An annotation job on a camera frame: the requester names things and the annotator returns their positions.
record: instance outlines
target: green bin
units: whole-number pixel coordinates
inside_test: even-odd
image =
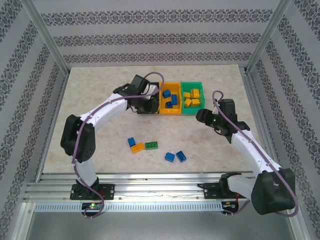
[[[204,94],[204,88],[202,87],[202,82],[198,81],[182,81],[181,82],[181,96],[182,96],[182,101],[185,102],[184,100],[184,93],[190,93],[191,89],[199,89],[200,96],[200,105],[199,106],[190,106],[190,107],[185,107],[184,104],[182,104],[182,114],[193,114],[196,115],[198,110],[204,109],[205,108],[205,94]]]

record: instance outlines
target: plastic bin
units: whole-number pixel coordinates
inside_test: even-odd
[[[181,95],[184,95],[184,92],[190,93],[191,89],[199,89],[200,91],[200,105],[199,106],[190,106],[190,107],[185,107],[184,99],[182,100],[182,113],[183,114],[193,114],[196,115],[198,110],[204,109],[205,108],[205,94],[204,94],[204,88],[202,87],[202,82],[198,81],[183,81],[181,82]]]
[[[166,108],[166,102],[171,101],[171,96],[164,98],[162,91],[169,90],[172,94],[177,96],[177,105],[173,105],[172,108]],[[181,83],[180,82],[165,82],[162,90],[159,94],[159,113],[160,114],[181,114],[183,100],[181,96]]]

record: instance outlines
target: gray floor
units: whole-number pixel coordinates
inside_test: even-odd
[[[95,219],[81,213],[33,215],[27,240],[292,240],[289,220],[260,216],[252,205],[224,217],[220,212],[110,212]]]

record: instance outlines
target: patterned wallpaper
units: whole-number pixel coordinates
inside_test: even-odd
[[[245,67],[279,0],[37,0],[71,66],[239,64]]]
[[[0,240],[37,173],[65,80],[18,0],[0,0]]]
[[[320,39],[315,13],[319,16],[315,1],[291,2],[251,77],[277,158],[295,173],[311,239],[320,239]]]

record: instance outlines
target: beige tabletop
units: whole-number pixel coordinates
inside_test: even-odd
[[[133,77],[160,72],[168,82],[202,82],[205,107],[213,109],[212,92],[221,90],[233,99],[239,121],[245,121],[253,135],[257,129],[237,65],[74,67],[44,165],[44,173],[73,173],[71,159],[60,147],[66,118],[80,116],[105,101],[113,90]],[[148,78],[160,82],[157,75]],[[132,153],[128,138],[136,143],[158,142],[158,149]],[[165,160],[167,152],[183,151],[187,160]],[[93,164],[97,173],[204,173],[251,171],[240,152],[217,135],[213,128],[185,115],[138,115],[130,109],[114,117],[96,135]]]

